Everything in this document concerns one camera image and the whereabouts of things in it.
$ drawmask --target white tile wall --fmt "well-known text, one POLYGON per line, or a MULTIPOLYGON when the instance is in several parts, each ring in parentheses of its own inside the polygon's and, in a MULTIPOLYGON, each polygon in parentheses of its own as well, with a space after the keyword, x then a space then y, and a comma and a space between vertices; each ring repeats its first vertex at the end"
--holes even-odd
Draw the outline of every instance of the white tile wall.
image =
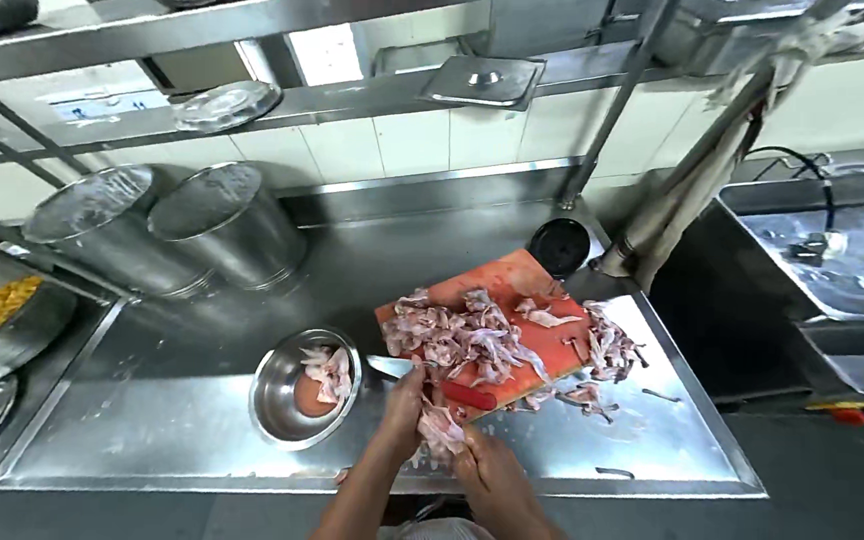
POLYGON ((602 148, 599 165, 592 176, 629 175, 649 170, 653 156, 694 97, 693 92, 678 90, 662 80, 636 86, 602 148))
POLYGON ((326 184, 383 178, 372 118, 299 126, 326 184))
POLYGON ((757 145, 799 152, 864 148, 864 59, 813 67, 768 117, 757 145))
POLYGON ((602 88, 532 100, 516 160, 532 162, 586 153, 616 90, 602 88))
POLYGON ((448 110, 373 118, 385 175, 449 170, 449 118, 448 110))
POLYGON ((245 159, 233 141, 226 135, 104 150, 98 154, 116 166, 163 164, 195 170, 223 162, 240 162, 245 159))
POLYGON ((28 217, 55 190, 15 163, 0 163, 0 220, 28 217))
POLYGON ((649 169, 661 169, 678 165, 692 145, 699 141, 702 134, 713 125, 721 108, 707 110, 706 96, 708 91, 691 93, 691 102, 678 119, 676 125, 669 131, 665 141, 655 151, 649 162, 649 169))
POLYGON ((449 110, 448 168, 517 161, 526 112, 465 106, 449 110))
POLYGON ((323 182, 319 166, 298 127, 264 129, 230 136, 246 160, 266 165, 266 182, 277 189, 316 186, 323 182))

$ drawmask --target bowl rim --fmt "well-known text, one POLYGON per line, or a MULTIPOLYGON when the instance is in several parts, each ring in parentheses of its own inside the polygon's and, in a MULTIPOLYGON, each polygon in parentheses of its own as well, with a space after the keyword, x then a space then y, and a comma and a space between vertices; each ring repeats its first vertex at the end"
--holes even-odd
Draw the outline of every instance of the bowl rim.
POLYGON ((323 440, 326 437, 332 435, 332 432, 335 432, 339 426, 345 421, 346 417, 349 416, 349 411, 352 410, 353 404, 355 403, 355 398, 358 396, 359 387, 362 384, 362 362, 359 358, 359 350, 355 347, 355 344, 352 339, 350 339, 347 335, 345 335, 341 330, 334 327, 312 327, 307 328, 298 333, 291 334, 275 344, 273 348, 271 348, 268 352, 262 356, 262 361, 259 362, 258 367, 255 368, 255 374, 252 376, 251 385, 248 388, 248 416, 251 419, 253 425, 258 428, 258 431, 265 436, 265 440, 269 442, 275 448, 285 452, 296 452, 299 450, 305 450, 310 448, 323 440), (287 343, 294 339, 300 339, 303 336, 311 333, 329 333, 332 338, 336 338, 337 341, 340 342, 342 347, 348 351, 348 360, 351 364, 352 369, 352 389, 348 394, 348 398, 342 403, 342 408, 339 410, 339 415, 336 416, 332 422, 325 426, 322 431, 319 431, 315 435, 307 439, 301 439, 298 441, 286 441, 281 438, 271 434, 262 422, 258 418, 258 411, 256 410, 256 392, 258 390, 259 377, 262 375, 262 372, 265 370, 266 365, 272 360, 276 351, 282 348, 284 343, 287 343))

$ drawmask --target wet counter surface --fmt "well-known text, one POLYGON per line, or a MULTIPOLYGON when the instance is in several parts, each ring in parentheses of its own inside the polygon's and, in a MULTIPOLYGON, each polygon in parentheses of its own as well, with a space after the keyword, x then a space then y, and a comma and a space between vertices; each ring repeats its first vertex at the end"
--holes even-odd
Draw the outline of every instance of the wet counter surface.
MULTIPOLYGON (((354 407, 312 448, 275 449, 249 416, 252 377, 282 338, 341 329, 360 354, 384 354, 373 309, 523 247, 568 215, 601 238, 582 205, 550 201, 436 211, 306 227, 297 276, 265 292, 213 287, 196 300, 120 306, 0 466, 4 490, 167 490, 323 493, 354 464, 381 419, 393 381, 366 368, 354 407)), ((593 240, 592 255, 601 253, 593 240)), ((641 292, 582 270, 565 288, 606 310, 642 349, 648 369, 603 383, 608 424, 557 399, 537 413, 495 412, 477 424, 509 444, 543 495, 764 497, 709 398, 641 292), (680 398, 673 402, 642 393, 680 398)), ((572 387, 569 377, 558 384, 572 387)), ((442 466, 403 466, 395 493, 459 491, 442 466)))

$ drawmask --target stainless steel shelf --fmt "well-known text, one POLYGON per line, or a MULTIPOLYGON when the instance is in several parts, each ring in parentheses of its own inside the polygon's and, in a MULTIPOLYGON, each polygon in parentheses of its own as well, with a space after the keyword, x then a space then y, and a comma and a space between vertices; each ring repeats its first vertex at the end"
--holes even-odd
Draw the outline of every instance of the stainless steel shelf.
POLYGON ((0 81, 470 1, 243 0, 170 11, 155 0, 102 0, 0 36, 0 81))

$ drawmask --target stainless steel container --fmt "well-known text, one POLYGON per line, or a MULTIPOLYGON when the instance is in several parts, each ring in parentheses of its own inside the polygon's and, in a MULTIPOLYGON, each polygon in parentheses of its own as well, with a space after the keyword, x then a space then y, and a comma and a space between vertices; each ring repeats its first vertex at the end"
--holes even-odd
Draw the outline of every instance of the stainless steel container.
POLYGON ((148 165, 104 169, 41 202, 22 234, 128 288, 185 297, 206 282, 210 270, 149 233, 146 218, 158 189, 148 165))
POLYGON ((337 330, 307 329, 283 340, 269 350, 252 379, 248 412, 252 423, 280 450, 294 452, 309 448, 339 428, 349 415, 362 385, 362 361, 352 340, 337 330), (321 416, 307 416, 296 405, 295 389, 306 373, 300 350, 325 345, 348 352, 348 374, 352 390, 348 398, 321 416))
POLYGON ((42 282, 0 325, 0 379, 41 353, 66 327, 75 305, 74 294, 42 282))
POLYGON ((151 209, 149 231, 243 289, 285 279, 306 254, 305 237, 247 163, 221 163, 187 178, 151 209))

